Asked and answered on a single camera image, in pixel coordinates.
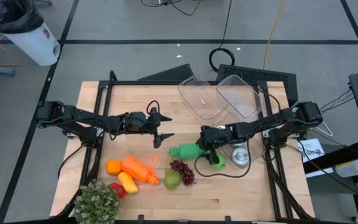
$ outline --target green spray bottle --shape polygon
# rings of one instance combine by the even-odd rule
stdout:
[[[173,157],[179,157],[180,159],[196,159],[199,155],[204,153],[204,150],[200,149],[196,143],[181,144],[179,147],[173,147],[168,151]]]

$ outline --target green plant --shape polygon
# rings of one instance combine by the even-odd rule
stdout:
[[[92,180],[81,186],[82,194],[75,199],[74,217],[80,224],[111,224],[118,218],[119,197],[106,184]]]

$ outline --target red pepper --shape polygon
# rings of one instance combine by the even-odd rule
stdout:
[[[125,192],[124,188],[117,183],[110,184],[110,187],[112,189],[116,190],[119,198],[123,198],[125,196],[125,194],[127,193],[127,192]]]

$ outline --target white trash can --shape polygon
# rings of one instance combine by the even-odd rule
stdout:
[[[60,44],[32,0],[0,0],[0,32],[39,65],[57,62]]]
[[[60,44],[43,23],[23,34],[4,34],[40,66],[53,65],[60,55]]]

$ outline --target wooden table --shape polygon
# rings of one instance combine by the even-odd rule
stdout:
[[[93,111],[97,87],[98,82],[83,82],[77,108]],[[269,82],[268,89],[283,108],[288,107],[281,82]],[[115,141],[110,141],[108,136],[105,136],[99,181],[119,182],[116,177],[106,173],[105,164],[108,160],[123,160],[127,155],[132,155],[149,165],[150,155],[160,156],[155,172],[162,184],[149,185],[137,182],[139,192],[121,200],[120,219],[136,220],[138,215],[143,214],[146,220],[223,220],[227,215],[231,216],[232,220],[275,220],[268,174],[262,158],[252,162],[250,172],[243,178],[231,179],[221,176],[204,178],[195,172],[195,185],[191,187],[181,185],[175,190],[167,190],[163,185],[165,168],[171,161],[167,151],[179,144],[195,142],[200,136],[200,125],[181,102],[177,86],[114,85],[109,115],[127,111],[145,112],[146,106],[152,100],[160,103],[161,113],[164,116],[173,118],[173,121],[162,123],[158,128],[159,133],[175,133],[174,136],[164,140],[158,149],[153,148],[152,135],[121,135]],[[273,100],[271,104],[273,112],[276,113],[277,104]],[[261,141],[260,134],[256,134],[254,139]],[[297,147],[294,139],[288,140],[287,144]],[[69,139],[65,157],[79,145],[77,138]],[[255,147],[260,147],[261,152],[264,150],[262,145]],[[314,216],[300,153],[289,147],[282,149],[281,152],[288,189],[305,211]],[[82,150],[63,167],[51,215],[60,212],[76,192],[84,156],[85,150]],[[198,167],[201,172],[205,174],[213,172],[205,159],[200,159],[199,162]],[[193,161],[186,161],[186,163],[194,167]],[[226,166],[222,170],[232,175],[244,171],[245,169],[234,169],[231,166]],[[281,214],[285,217],[282,194],[279,188],[277,189]]]

